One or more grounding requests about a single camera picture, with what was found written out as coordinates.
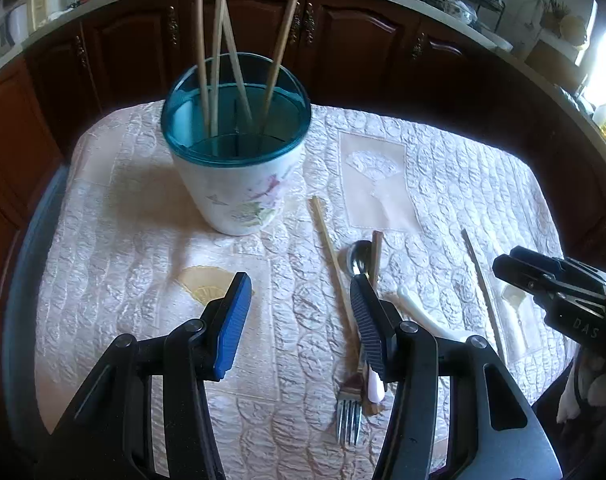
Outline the white gloved right hand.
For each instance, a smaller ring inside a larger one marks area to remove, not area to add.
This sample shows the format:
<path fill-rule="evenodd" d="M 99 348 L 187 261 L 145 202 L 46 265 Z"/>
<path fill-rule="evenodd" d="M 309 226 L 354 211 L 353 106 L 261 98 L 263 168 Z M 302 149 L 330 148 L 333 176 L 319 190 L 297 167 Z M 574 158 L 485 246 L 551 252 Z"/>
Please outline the white gloved right hand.
<path fill-rule="evenodd" d="M 564 424 L 576 419 L 588 408 L 606 408 L 606 360 L 588 348 L 579 347 L 560 396 L 556 422 Z"/>

